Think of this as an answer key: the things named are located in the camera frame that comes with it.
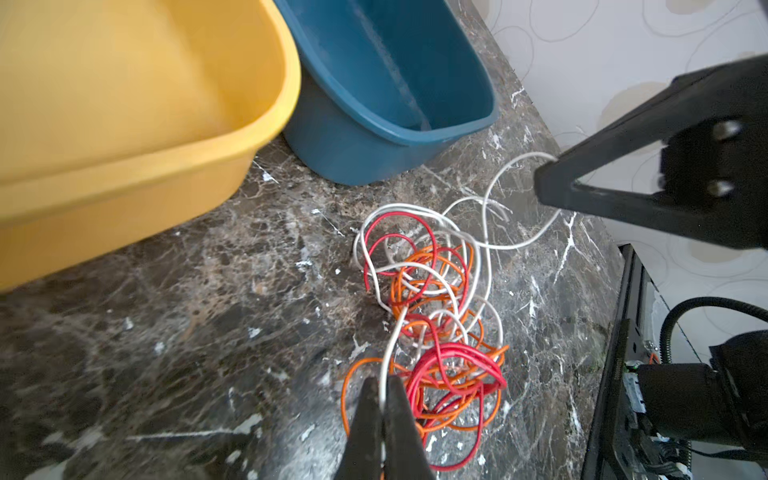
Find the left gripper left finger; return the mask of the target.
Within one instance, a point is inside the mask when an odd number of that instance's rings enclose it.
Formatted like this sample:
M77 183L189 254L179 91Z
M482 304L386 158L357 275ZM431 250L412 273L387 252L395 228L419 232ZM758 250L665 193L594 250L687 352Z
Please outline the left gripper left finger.
M379 384L375 378L367 378L334 479L379 479L383 472L382 450L383 413L379 404Z

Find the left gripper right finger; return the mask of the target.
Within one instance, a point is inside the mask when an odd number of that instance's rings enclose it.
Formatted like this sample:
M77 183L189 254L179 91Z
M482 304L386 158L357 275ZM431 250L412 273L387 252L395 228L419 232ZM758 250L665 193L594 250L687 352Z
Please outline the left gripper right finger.
M397 376L386 381L383 410L384 478L434 479L404 384Z

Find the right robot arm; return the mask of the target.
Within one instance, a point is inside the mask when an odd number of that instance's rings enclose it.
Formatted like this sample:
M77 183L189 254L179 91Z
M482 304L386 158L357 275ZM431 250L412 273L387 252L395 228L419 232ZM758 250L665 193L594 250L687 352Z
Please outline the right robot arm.
M652 194L586 185L582 177L653 143L661 184ZM733 250L767 246L767 59L676 77L650 100L539 167L538 200ZM732 337L712 362L675 364L671 334L688 311L715 307L765 320L754 305L697 297L667 315L661 362L638 367L645 416L663 436L722 445L729 460L767 459L767 334Z

